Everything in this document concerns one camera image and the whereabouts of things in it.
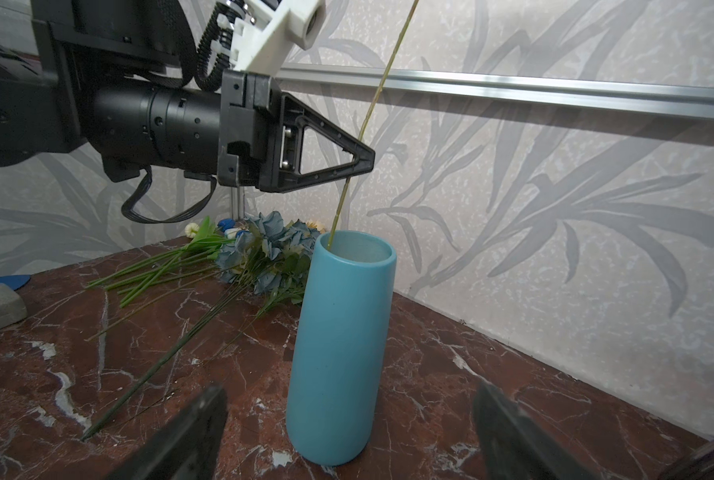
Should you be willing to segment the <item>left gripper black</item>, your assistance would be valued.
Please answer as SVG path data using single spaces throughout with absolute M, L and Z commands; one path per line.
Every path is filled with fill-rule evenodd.
M 285 93 L 276 79 L 226 70 L 222 76 L 217 181 L 290 192 L 365 175 L 375 151 Z

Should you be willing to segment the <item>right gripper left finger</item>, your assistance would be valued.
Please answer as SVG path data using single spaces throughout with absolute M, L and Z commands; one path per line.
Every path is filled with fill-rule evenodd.
M 109 479 L 212 479 L 228 418 L 226 390 L 209 386 Z

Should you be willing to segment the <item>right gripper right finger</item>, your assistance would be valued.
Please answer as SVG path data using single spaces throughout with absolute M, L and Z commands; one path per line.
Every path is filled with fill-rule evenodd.
M 473 422 L 491 479 L 595 479 L 515 402 L 483 381 Z

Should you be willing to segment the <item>dark blue rose stem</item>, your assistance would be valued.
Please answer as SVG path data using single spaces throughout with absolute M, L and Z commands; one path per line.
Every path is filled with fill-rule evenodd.
M 375 90 L 373 99 L 372 99 L 372 101 L 371 101 L 371 103 L 370 103 L 370 106 L 369 106 L 369 108 L 368 108 L 368 110 L 367 110 L 367 113 L 366 113 L 366 115 L 365 115 L 364 121 L 363 121 L 363 123 L 362 123 L 362 125 L 361 125 L 360 131 L 359 131 L 359 135 L 358 135 L 358 140 L 360 140 L 360 141 L 363 141 L 363 140 L 364 140 L 364 137 L 365 137 L 365 134 L 366 134 L 366 132 L 367 132 L 368 126 L 369 126 L 370 121 L 371 121 L 371 119 L 372 119 L 372 117 L 373 117 L 375 108 L 376 108 L 376 106 L 377 106 L 377 104 L 378 104 L 378 101 L 379 101 L 379 99 L 380 99 L 380 97 L 381 97 L 381 95 L 382 95 L 382 93 L 383 93 L 383 90 L 384 90 L 386 81 L 387 81 L 388 76 L 389 76 L 389 74 L 390 74 L 390 72 L 391 72 L 391 70 L 392 70 L 392 67 L 393 67 L 394 63 L 395 63 L 395 60 L 396 60 L 396 58 L 397 58 L 397 55 L 398 55 L 398 53 L 399 53 L 399 50 L 400 50 L 401 45 L 402 45 L 402 43 L 403 43 L 403 40 L 404 40 L 404 38 L 405 38 L 405 36 L 406 36 L 406 34 L 407 34 L 407 31 L 408 31 L 408 29 L 409 29 L 409 27 L 410 27 L 410 25 L 411 25 L 411 23 L 412 23 L 413 17 L 414 17 L 414 15 L 415 15 L 415 12 L 416 12 L 416 10 L 417 10 L 417 8 L 418 8 L 419 3 L 420 3 L 419 0 L 414 0 L 413 3 L 412 3 L 412 6 L 410 7 L 410 9 L 409 9 L 409 11 L 408 11 L 408 14 L 407 14 L 407 16 L 406 16 L 406 19 L 405 19 L 405 21 L 404 21 L 404 24 L 403 24 L 403 26 L 402 26 L 402 29 L 400 30 L 400 33 L 399 33 L 399 35 L 398 35 L 398 37 L 397 37 L 397 40 L 396 40 L 396 42 L 395 42 L 395 44 L 394 44 L 394 47 L 393 47 L 393 50 L 392 50 L 392 52 L 391 52 L 390 58 L 389 58 L 389 60 L 388 60 L 388 62 L 387 62 L 387 64 L 386 64 L 386 67 L 385 67 L 384 72 L 383 72 L 383 74 L 382 74 L 382 76 L 381 76 L 381 79 L 380 79 L 380 81 L 379 81 L 379 84 L 378 84 L 378 86 L 377 86 L 377 88 L 376 88 L 376 90 Z M 348 198 L 348 190 L 349 190 L 349 188 L 350 188 L 351 180 L 352 180 L 352 177 L 351 177 L 351 176 L 346 179 L 346 181 L 345 181 L 345 183 L 344 183 L 344 187 L 343 187 L 343 189 L 342 189 L 342 191 L 341 191 L 341 195 L 340 195 L 340 198 L 339 198 L 339 203 L 338 203 L 338 206 L 337 206 L 337 209 L 336 209 L 334 218 L 333 218 L 333 222 L 332 222 L 332 225 L 331 225 L 330 236 L 329 236 L 329 239 L 328 239 L 328 241 L 327 241 L 327 247 L 326 247 L 326 248 L 327 248 L 328 251 L 330 251 L 330 250 L 332 249 L 332 245 L 333 245 L 334 240 L 335 240 L 336 231 L 337 231 L 337 229 L 338 229 L 338 225 L 339 225 L 339 223 L 340 223 L 340 219 L 341 219 L 341 216 L 342 216 L 342 212 L 343 212 L 343 209 L 344 209 L 346 200 L 347 200 L 347 198 Z

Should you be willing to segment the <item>light blue rose bouquet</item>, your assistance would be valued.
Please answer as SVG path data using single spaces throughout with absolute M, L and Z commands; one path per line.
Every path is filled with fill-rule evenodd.
M 83 440 L 92 438 L 104 429 L 134 395 L 235 300 L 246 294 L 262 297 L 264 303 L 255 314 L 256 318 L 265 316 L 280 304 L 300 305 L 303 302 L 315 246 L 324 230 L 315 223 L 302 220 L 287 222 L 278 211 L 238 221 L 242 226 L 238 228 L 234 244 L 220 250 L 218 258 L 213 262 L 215 269 L 212 272 L 175 281 L 186 288 L 203 280 L 215 279 L 226 287 L 224 293 L 198 320 L 188 325 L 176 343 L 99 420 L 85 430 Z M 130 304 L 134 306 L 133 310 L 91 338 L 95 340 L 104 336 L 176 291 L 164 292 L 145 303 L 140 303 L 138 297 Z

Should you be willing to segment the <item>teal cylindrical vase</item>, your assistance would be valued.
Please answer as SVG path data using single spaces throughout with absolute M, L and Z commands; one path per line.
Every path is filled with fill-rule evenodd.
M 286 408 L 305 459 L 343 465 L 366 447 L 375 418 L 397 254 L 385 240 L 337 231 L 315 244 Z

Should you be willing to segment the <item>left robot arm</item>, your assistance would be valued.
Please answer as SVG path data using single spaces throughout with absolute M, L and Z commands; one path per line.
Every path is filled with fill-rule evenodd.
M 39 60 L 0 46 L 0 167 L 92 146 L 115 182 L 153 167 L 284 193 L 369 173 L 372 148 L 276 82 L 321 1 L 219 1 L 195 39 L 177 1 L 35 1 Z

